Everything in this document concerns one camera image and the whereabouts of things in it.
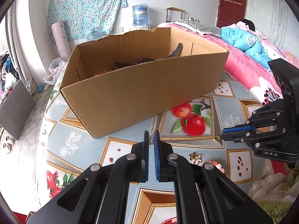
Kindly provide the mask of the pink strap smart watch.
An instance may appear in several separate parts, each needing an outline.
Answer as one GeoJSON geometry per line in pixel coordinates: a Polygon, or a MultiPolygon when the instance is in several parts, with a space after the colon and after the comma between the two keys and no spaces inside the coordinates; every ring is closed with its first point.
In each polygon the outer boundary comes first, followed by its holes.
{"type": "Polygon", "coordinates": [[[176,49],[169,54],[168,56],[164,57],[164,58],[159,58],[159,59],[154,59],[154,58],[145,58],[145,59],[140,59],[138,60],[136,63],[120,63],[120,62],[115,62],[114,67],[112,68],[113,70],[117,70],[117,69],[122,69],[125,67],[130,67],[130,66],[134,66],[134,65],[139,65],[139,64],[143,64],[143,63],[147,63],[147,62],[153,62],[153,61],[159,61],[159,60],[164,60],[164,59],[172,59],[172,58],[176,58],[178,57],[183,49],[183,44],[179,43],[176,47],[176,49]]]}

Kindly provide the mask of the fruit pattern tablecloth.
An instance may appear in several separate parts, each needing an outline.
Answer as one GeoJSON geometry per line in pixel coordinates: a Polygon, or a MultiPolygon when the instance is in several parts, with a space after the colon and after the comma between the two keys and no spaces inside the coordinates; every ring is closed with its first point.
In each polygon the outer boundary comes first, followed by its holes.
{"type": "MultiPolygon", "coordinates": [[[[247,89],[224,72],[217,88],[190,102],[205,120],[203,133],[188,135],[180,128],[171,110],[126,129],[93,139],[59,92],[59,79],[50,94],[41,125],[40,142],[46,149],[47,192],[52,199],[80,173],[98,163],[114,164],[143,141],[144,131],[159,130],[162,141],[189,161],[189,154],[202,154],[203,164],[210,161],[247,193],[257,179],[265,159],[254,156],[246,143],[226,142],[221,131],[245,123],[262,104],[251,98],[247,89]]],[[[176,223],[173,183],[159,183],[155,176],[154,146],[149,145],[149,181],[130,183],[124,223],[176,223]]]]}

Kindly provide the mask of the pink floral blanket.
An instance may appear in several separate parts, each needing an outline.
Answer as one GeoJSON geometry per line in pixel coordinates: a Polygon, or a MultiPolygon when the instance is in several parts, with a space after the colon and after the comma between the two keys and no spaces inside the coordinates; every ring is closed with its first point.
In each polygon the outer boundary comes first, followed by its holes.
{"type": "Polygon", "coordinates": [[[214,25],[194,23],[188,25],[184,22],[164,22],[158,27],[172,27],[201,36],[229,51],[224,70],[247,89],[251,98],[262,104],[267,104],[282,98],[279,85],[272,72],[268,71],[244,52],[221,39],[221,29],[214,25]]]}

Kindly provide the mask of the blue quilted jacket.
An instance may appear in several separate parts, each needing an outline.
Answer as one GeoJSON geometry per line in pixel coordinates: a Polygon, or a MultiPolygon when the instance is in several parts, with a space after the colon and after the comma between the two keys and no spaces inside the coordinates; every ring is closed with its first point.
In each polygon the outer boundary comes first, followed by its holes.
{"type": "Polygon", "coordinates": [[[221,38],[226,43],[243,51],[268,71],[271,71],[268,64],[271,59],[266,54],[260,37],[239,28],[223,27],[221,29],[221,38]]]}

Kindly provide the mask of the brown cardboard box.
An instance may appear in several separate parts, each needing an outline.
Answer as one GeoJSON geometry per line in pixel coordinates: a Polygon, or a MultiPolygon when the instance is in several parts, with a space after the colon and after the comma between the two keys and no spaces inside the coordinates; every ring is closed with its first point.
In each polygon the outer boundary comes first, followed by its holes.
{"type": "Polygon", "coordinates": [[[210,93],[228,56],[222,46],[172,27],[110,35],[75,46],[60,92],[97,139],[210,93]],[[115,62],[164,58],[179,43],[176,58],[112,69],[115,62]]]}

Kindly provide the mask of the dark red door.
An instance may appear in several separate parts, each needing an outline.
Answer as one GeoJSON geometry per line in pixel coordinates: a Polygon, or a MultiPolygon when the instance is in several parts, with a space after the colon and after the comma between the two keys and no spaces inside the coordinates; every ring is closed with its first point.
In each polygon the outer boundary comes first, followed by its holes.
{"type": "Polygon", "coordinates": [[[238,23],[245,18],[247,0],[218,0],[217,27],[238,23]]]}

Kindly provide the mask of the grey cabinet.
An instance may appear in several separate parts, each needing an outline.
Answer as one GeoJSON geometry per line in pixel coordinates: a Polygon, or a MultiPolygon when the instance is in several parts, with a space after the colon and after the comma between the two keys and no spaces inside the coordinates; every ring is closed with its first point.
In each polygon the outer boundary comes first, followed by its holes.
{"type": "Polygon", "coordinates": [[[1,126],[15,140],[18,140],[35,106],[36,102],[25,88],[23,82],[17,81],[12,91],[1,103],[1,126]]]}

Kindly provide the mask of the white plastic bag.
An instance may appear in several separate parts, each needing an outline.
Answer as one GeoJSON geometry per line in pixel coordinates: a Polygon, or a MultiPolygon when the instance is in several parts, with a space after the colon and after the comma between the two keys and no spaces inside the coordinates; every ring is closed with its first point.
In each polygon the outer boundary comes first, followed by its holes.
{"type": "Polygon", "coordinates": [[[55,85],[65,65],[66,62],[62,60],[60,57],[54,59],[48,67],[50,74],[44,77],[44,83],[47,83],[49,85],[55,85]]]}

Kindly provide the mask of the wooden chair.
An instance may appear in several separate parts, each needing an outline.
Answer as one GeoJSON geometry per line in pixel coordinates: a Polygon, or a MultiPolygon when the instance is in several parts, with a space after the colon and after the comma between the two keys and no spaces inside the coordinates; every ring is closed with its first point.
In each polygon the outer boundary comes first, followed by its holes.
{"type": "Polygon", "coordinates": [[[182,20],[186,10],[180,9],[177,7],[168,7],[166,8],[165,21],[171,22],[176,20],[182,20]]]}

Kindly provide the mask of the grey curtain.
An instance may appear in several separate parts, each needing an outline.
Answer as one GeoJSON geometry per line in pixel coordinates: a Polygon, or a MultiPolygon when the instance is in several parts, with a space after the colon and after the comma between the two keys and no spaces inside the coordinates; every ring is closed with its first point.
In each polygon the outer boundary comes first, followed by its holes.
{"type": "Polygon", "coordinates": [[[32,95],[36,92],[38,87],[33,79],[31,71],[29,70],[29,66],[27,65],[27,60],[21,46],[20,35],[17,29],[16,1],[14,1],[8,9],[4,17],[4,21],[8,49],[13,66],[18,72],[19,78],[23,82],[25,88],[32,95]]]}

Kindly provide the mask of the water dispenser bottle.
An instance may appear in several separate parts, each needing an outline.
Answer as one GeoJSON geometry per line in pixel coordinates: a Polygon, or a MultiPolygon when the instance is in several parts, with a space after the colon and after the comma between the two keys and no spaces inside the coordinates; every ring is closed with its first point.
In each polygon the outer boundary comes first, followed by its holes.
{"type": "Polygon", "coordinates": [[[145,27],[148,24],[148,5],[147,4],[138,4],[132,7],[133,12],[133,26],[142,26],[145,27]]]}

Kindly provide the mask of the pink rolled mat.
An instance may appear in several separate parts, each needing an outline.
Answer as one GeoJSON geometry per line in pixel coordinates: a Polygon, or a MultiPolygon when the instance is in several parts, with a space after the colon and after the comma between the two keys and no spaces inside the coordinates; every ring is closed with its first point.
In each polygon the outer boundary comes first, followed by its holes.
{"type": "Polygon", "coordinates": [[[67,62],[70,58],[71,52],[68,45],[64,23],[62,20],[52,24],[53,38],[56,43],[60,58],[67,62]]]}

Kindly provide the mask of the floral teal wall cloth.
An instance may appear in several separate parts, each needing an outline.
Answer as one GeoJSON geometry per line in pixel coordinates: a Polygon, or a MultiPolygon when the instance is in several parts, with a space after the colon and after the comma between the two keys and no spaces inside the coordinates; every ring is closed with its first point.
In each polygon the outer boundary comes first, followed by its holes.
{"type": "Polygon", "coordinates": [[[91,31],[112,32],[121,8],[127,0],[49,0],[47,26],[51,44],[55,44],[52,25],[63,21],[67,40],[86,38],[91,31]]]}

